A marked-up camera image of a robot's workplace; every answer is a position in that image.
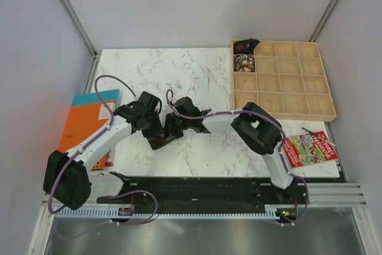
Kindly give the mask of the brown red patterned tie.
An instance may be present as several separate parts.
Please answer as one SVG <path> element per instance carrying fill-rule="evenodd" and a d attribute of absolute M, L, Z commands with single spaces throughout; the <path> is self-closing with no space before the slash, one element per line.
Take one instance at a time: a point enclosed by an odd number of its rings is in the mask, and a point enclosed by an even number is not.
<path fill-rule="evenodd" d="M 149 138 L 148 142 L 149 142 L 152 150 L 158 150 L 158 149 L 168 145 L 173 140 L 174 140 L 174 138 L 172 138 L 172 137 L 158 136 L 158 137 Z"/>

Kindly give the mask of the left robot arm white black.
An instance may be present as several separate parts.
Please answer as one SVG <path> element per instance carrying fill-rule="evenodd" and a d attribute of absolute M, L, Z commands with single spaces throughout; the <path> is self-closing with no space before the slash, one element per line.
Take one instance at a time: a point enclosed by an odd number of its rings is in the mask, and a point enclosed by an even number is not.
<path fill-rule="evenodd" d="M 89 199 L 111 196 L 118 203 L 130 199 L 131 189 L 113 174 L 89 178 L 93 166 L 123 139 L 139 130 L 161 128 L 157 103 L 142 101 L 118 107 L 110 121 L 82 143 L 48 157 L 43 190 L 49 194 L 48 211 L 57 214 L 63 208 L 76 210 Z"/>

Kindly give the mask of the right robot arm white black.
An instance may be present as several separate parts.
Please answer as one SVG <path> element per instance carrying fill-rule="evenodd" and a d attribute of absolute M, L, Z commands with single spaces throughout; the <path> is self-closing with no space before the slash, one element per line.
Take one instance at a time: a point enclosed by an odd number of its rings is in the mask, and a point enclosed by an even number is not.
<path fill-rule="evenodd" d="M 209 134 L 235 132 L 249 149 L 261 155 L 270 173 L 275 200 L 284 204 L 293 199 L 297 181 L 281 151 L 286 135 L 281 124 L 257 104 L 248 102 L 241 109 L 225 112 L 199 110 L 189 97 L 182 97 L 175 103 L 167 99 L 167 104 L 175 117 L 168 124 L 169 137 L 188 129 Z"/>

